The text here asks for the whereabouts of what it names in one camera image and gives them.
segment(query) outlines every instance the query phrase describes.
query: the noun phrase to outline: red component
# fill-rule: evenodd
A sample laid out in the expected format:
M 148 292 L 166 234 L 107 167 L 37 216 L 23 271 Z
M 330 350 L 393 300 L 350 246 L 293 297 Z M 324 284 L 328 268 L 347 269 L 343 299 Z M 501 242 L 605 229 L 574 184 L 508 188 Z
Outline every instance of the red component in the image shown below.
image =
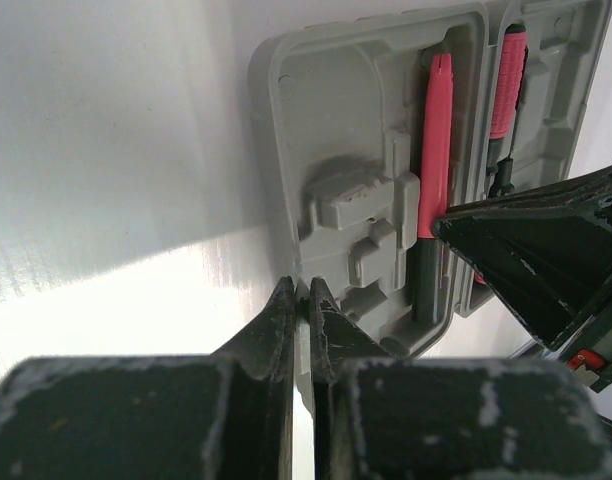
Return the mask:
M 522 81 L 525 50 L 526 32 L 504 35 L 497 90 L 495 90 L 493 120 L 490 126 L 491 140 L 504 138 L 510 130 Z
M 417 236 L 435 238 L 431 228 L 448 206 L 450 126 L 453 114 L 453 67 L 449 53 L 433 57 L 424 111 L 424 141 Z
M 582 365 L 586 365 L 590 370 L 599 370 L 606 365 L 606 360 L 592 350 L 582 348 L 568 361 L 567 365 L 571 370 L 577 370 Z

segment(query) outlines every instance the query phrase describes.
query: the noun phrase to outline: gray plastic case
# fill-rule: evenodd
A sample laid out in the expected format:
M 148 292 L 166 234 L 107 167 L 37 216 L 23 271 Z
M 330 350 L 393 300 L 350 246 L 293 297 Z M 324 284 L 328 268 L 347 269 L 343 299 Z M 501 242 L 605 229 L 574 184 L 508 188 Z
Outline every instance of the gray plastic case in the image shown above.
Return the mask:
M 539 104 L 531 95 L 523 100 L 542 126 L 534 131 L 526 121 L 513 179 L 518 189 L 544 185 L 568 171 L 610 7 L 608 0 L 471 3 L 319 25 L 262 43 L 249 87 L 278 273 L 303 284 L 325 278 L 364 331 L 384 345 L 398 343 L 391 350 L 428 348 L 455 309 L 468 314 L 490 296 L 473 291 L 472 271 L 445 250 L 437 259 L 441 318 L 411 319 L 419 198 L 413 172 L 432 54 L 447 51 L 453 59 L 450 201 L 472 202 L 487 191 L 496 45 L 506 25 L 526 23 L 533 52 L 527 72 L 534 72 L 526 90 L 541 93 L 546 85 L 547 92 Z M 529 161 L 533 156 L 538 160 Z

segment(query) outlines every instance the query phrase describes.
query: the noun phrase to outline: gray tool case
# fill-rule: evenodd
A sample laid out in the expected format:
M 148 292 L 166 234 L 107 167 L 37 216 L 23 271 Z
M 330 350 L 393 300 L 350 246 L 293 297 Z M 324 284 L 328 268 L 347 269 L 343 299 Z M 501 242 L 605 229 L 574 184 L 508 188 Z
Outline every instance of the gray tool case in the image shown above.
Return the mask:
M 526 27 L 512 131 L 516 191 L 566 178 L 612 0 L 469 3 L 306 28 L 262 43 L 249 87 L 278 274 L 323 277 L 342 310 L 398 355 L 491 298 L 444 249 L 439 321 L 412 318 L 419 171 L 430 59 L 452 55 L 451 205 L 485 198 L 501 42 Z

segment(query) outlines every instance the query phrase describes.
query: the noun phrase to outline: white surface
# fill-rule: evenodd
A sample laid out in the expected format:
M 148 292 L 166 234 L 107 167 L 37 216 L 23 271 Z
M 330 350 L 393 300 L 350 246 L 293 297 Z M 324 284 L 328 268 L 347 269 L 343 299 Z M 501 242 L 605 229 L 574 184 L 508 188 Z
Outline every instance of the white surface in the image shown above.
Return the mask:
M 30 355 L 202 353 L 235 333 L 275 280 L 254 48 L 438 3 L 0 0 L 0 378 Z M 610 163 L 612 23 L 573 171 Z M 524 335 L 491 302 L 429 354 L 506 355 Z

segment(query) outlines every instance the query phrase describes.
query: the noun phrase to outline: tool case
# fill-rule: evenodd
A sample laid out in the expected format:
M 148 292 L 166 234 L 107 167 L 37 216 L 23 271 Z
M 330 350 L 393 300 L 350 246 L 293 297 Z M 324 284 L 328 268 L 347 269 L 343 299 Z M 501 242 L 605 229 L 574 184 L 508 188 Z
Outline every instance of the tool case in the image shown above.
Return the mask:
M 516 191 L 566 178 L 612 0 L 469 3 L 318 25 L 263 42 L 249 66 L 253 131 L 276 270 L 323 277 L 342 311 L 396 355 L 439 339 L 492 297 L 447 248 L 435 319 L 412 318 L 425 93 L 452 55 L 450 205 L 486 198 L 486 152 L 506 28 L 526 28 Z

